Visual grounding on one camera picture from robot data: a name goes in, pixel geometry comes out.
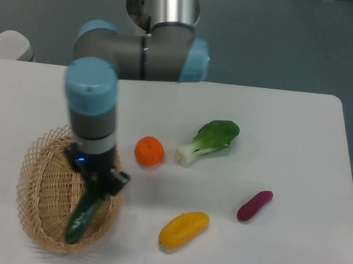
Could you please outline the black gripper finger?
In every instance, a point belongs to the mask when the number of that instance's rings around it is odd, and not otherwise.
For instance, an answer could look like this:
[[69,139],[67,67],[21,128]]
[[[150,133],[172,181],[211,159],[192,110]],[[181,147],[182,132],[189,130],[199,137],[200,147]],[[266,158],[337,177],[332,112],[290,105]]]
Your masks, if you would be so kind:
[[110,196],[116,196],[129,182],[128,174],[111,168],[106,175],[105,191]]

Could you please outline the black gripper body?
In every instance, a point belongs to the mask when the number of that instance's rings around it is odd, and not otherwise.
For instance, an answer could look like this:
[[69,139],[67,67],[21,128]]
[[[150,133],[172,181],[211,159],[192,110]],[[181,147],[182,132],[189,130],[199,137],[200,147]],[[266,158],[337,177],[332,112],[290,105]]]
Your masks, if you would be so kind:
[[84,181],[85,187],[98,188],[100,194],[112,195],[108,188],[110,170],[115,169],[115,148],[107,152],[88,154],[78,148],[77,142],[72,142],[64,150],[65,158],[75,173]]

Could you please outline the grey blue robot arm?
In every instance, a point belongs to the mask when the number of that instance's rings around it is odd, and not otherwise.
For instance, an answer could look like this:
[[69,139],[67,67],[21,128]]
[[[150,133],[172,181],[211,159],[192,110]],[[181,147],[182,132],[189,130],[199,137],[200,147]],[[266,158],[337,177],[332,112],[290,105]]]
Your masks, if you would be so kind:
[[115,196],[129,182],[115,164],[119,80],[200,82],[209,46],[195,35],[196,0],[142,0],[144,35],[103,20],[82,25],[65,76],[73,143],[66,156],[88,188]]

